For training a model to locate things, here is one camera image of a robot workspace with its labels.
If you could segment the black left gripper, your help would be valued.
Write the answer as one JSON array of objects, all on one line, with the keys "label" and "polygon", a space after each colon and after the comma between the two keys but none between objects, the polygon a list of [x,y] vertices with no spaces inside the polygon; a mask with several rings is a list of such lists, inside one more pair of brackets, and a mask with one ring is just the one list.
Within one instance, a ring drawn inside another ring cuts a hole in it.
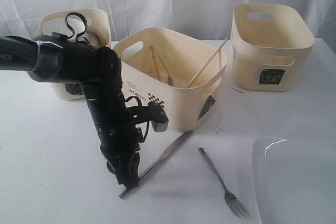
[{"label": "black left gripper", "polygon": [[[130,110],[125,106],[120,87],[103,83],[82,86],[86,102],[100,140],[100,148],[107,160],[109,172],[126,188],[139,184],[140,156],[135,155],[137,130]],[[130,161],[129,174],[126,161]]]}]

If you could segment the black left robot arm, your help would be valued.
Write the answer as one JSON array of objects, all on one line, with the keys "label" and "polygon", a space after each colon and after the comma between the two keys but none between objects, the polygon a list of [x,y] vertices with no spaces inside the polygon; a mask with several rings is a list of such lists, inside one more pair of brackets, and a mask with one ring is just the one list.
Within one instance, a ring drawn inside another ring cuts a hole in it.
[{"label": "black left robot arm", "polygon": [[136,117],[142,105],[127,107],[122,93],[121,59],[108,47],[70,42],[62,34],[1,38],[1,69],[24,71],[37,82],[81,87],[100,140],[100,150],[118,183],[139,183],[140,142]]}]

